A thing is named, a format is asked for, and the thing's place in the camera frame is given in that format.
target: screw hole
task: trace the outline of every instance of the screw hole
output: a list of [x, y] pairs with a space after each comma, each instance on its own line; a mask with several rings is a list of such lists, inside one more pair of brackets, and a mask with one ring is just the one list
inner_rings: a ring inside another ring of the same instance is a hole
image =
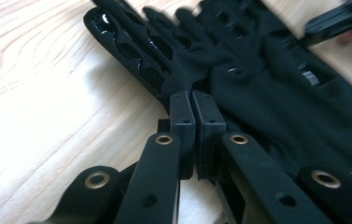
[[244, 137], [243, 135], [235, 134], [231, 136], [231, 141], [235, 144], [243, 145], [248, 142], [248, 138]]
[[279, 193], [276, 196], [276, 199], [287, 207], [295, 207], [297, 205], [297, 201], [291, 195], [287, 193]]
[[339, 187], [341, 187], [341, 181], [339, 181], [338, 178], [324, 171], [313, 171], [312, 178], [318, 184], [330, 189], [338, 189]]
[[156, 196], [153, 194], [145, 194], [145, 195], [141, 196], [141, 198], [140, 198], [140, 203], [144, 207], [151, 207], [151, 206], [155, 205], [155, 203], [157, 201], [158, 200], [156, 199]]
[[85, 187], [88, 189], [100, 189], [109, 182], [109, 174], [103, 171], [91, 173], [85, 179]]
[[169, 135], [161, 135], [158, 136], [155, 141], [160, 145], [168, 145], [173, 142], [173, 138]]

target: black plastic bracket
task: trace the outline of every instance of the black plastic bracket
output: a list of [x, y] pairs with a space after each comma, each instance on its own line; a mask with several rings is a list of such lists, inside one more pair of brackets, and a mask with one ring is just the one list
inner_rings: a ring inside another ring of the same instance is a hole
[[331, 223], [251, 136], [226, 133], [219, 145], [223, 163], [246, 202], [241, 223]]
[[352, 223], [352, 181], [324, 167], [304, 167], [299, 181], [333, 223]]
[[114, 223], [176, 223], [180, 140], [156, 133], [135, 167]]
[[305, 27], [302, 43], [314, 45], [352, 30], [352, 1], [310, 20]]
[[201, 91], [191, 96], [197, 121], [196, 169], [199, 179], [217, 179], [216, 141], [226, 132], [226, 122], [213, 97]]
[[35, 223], [112, 223], [121, 198], [120, 173], [110, 167], [95, 166], [77, 176], [50, 218]]
[[170, 96], [170, 129], [181, 139], [180, 178], [190, 179], [193, 175], [196, 121], [187, 91]]

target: light wood surface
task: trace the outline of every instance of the light wood surface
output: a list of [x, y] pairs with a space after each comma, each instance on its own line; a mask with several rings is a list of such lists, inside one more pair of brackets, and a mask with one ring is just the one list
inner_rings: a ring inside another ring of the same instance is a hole
[[[197, 0], [131, 0], [170, 15]], [[298, 36], [336, 0], [267, 0]], [[84, 27], [88, 0], [0, 0], [0, 223], [46, 219], [83, 170], [137, 161], [162, 105]], [[313, 51], [352, 83], [352, 44]], [[215, 190], [182, 181], [179, 223], [224, 223]]]

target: black glove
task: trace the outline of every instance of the black glove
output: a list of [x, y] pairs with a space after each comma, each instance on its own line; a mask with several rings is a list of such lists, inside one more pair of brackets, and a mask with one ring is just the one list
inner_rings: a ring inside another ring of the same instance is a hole
[[258, 0], [204, 0], [179, 24], [123, 0], [94, 0], [94, 37], [168, 109], [169, 96], [211, 94], [230, 131], [253, 135], [291, 175], [307, 165], [352, 172], [352, 86]]

